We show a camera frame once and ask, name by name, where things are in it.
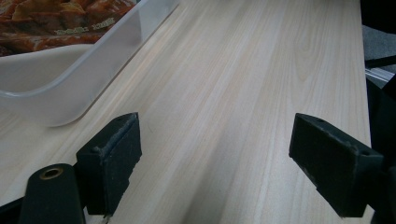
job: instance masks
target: plastic container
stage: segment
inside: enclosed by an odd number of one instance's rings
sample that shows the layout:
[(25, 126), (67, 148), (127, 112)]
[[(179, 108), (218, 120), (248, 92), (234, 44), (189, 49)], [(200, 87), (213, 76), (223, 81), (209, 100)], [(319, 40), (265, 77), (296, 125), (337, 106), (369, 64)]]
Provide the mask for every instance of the plastic container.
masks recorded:
[(1, 58), (0, 105), (44, 126), (77, 119), (177, 4), (142, 0), (94, 45)]

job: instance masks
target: wood grain surface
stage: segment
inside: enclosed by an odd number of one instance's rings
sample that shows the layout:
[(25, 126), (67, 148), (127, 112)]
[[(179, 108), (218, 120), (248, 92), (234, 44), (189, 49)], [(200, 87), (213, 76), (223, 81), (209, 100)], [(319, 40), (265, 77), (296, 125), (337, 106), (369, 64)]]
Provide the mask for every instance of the wood grain surface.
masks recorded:
[(369, 223), (370, 208), (338, 217), (288, 155), (296, 112), (370, 145), (359, 7), (182, 0), (82, 118), (43, 128), (0, 110), (0, 204), (138, 112), (143, 157), (109, 223)]

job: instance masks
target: translucent plastic bin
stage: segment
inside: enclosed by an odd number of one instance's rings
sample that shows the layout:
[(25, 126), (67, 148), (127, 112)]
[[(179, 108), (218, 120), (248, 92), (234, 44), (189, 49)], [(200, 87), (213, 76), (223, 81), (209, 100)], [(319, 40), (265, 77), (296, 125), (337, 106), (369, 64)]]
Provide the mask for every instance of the translucent plastic bin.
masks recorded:
[(177, 4), (142, 0), (94, 45), (0, 58), (0, 105), (44, 126), (77, 119)]

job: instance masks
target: light wood tabletop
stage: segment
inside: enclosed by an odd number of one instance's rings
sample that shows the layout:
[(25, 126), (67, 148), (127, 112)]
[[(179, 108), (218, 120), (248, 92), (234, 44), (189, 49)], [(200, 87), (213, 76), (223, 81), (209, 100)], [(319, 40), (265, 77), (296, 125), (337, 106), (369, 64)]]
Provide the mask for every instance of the light wood tabletop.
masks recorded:
[(297, 112), (370, 146), (363, 63), (359, 0), (181, 0), (80, 119), (0, 109), (0, 204), (138, 112), (143, 156), (109, 223), (369, 223), (338, 217), (289, 157)]

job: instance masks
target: gray floor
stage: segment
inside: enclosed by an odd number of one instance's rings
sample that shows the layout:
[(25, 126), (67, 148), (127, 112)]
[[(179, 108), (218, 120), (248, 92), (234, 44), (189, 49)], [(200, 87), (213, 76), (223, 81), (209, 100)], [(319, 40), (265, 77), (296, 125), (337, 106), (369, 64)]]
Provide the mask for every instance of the gray floor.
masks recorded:
[[(364, 60), (396, 55), (396, 35), (363, 26), (363, 47)], [(382, 67), (382, 69), (396, 73), (396, 65)]]

